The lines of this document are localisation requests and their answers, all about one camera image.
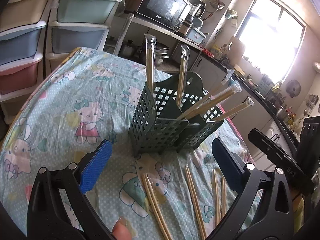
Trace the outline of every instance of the pink drawer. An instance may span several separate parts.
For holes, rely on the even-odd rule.
[[[37,82],[39,61],[1,71],[0,94],[34,86]]]

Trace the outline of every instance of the microwave door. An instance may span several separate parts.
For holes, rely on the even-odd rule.
[[[185,0],[143,0],[137,13],[173,29],[186,5]]]

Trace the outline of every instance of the microwave oven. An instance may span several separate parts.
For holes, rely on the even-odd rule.
[[[188,0],[125,0],[126,10],[178,31],[187,17]]]

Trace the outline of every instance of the plastic basket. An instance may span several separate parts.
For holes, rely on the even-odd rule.
[[[165,149],[177,151],[183,148],[196,149],[223,124],[223,121],[218,123],[210,121],[222,114],[216,106],[204,116],[197,115],[190,120],[176,120],[182,114],[175,102],[178,80],[177,74],[157,82],[153,94],[145,84],[129,128],[135,157],[139,153],[162,152]],[[182,111],[203,96],[201,77],[188,72]]]

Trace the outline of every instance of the window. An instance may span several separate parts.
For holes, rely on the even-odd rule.
[[[273,0],[255,0],[237,38],[245,44],[244,56],[274,82],[290,69],[301,43],[304,26]]]

